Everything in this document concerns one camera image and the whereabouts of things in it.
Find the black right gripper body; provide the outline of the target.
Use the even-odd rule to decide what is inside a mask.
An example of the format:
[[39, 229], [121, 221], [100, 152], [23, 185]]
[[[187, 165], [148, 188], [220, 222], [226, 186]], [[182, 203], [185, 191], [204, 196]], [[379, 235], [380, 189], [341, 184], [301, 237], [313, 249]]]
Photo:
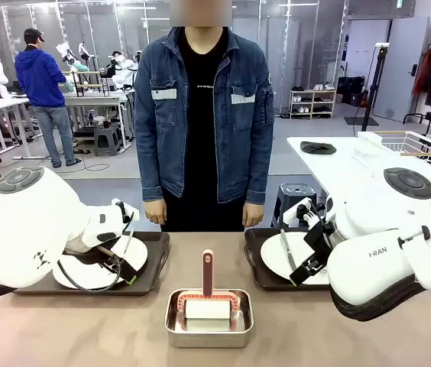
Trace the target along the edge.
[[304, 236], [304, 241], [313, 250], [307, 263], [326, 263], [332, 251], [331, 234], [335, 231], [332, 224], [318, 221], [313, 226], [309, 226], [308, 233]]

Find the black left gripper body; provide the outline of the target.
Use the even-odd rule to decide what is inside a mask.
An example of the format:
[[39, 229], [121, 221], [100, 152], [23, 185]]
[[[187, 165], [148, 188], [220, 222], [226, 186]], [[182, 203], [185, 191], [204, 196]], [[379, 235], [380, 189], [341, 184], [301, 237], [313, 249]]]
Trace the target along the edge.
[[87, 252], [74, 252], [64, 250], [64, 255], [77, 258], [84, 265], [97, 264], [113, 274], [119, 274], [122, 268], [122, 259], [119, 258], [111, 249], [104, 246], [96, 246]]

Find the person's right hand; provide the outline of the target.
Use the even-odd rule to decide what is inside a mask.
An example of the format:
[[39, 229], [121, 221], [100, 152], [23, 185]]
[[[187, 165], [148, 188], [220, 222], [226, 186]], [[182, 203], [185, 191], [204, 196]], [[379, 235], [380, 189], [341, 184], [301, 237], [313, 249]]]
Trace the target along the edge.
[[163, 226], [167, 220], [167, 205], [164, 199], [145, 202], [144, 212], [147, 219], [154, 224]]

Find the person's left hand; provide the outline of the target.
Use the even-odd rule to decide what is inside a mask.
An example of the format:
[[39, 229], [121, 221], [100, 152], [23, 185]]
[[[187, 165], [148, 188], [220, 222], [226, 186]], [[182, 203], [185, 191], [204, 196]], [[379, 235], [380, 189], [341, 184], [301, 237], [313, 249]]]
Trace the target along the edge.
[[245, 228], [256, 226], [264, 218], [264, 205], [245, 203], [242, 212], [242, 225]]

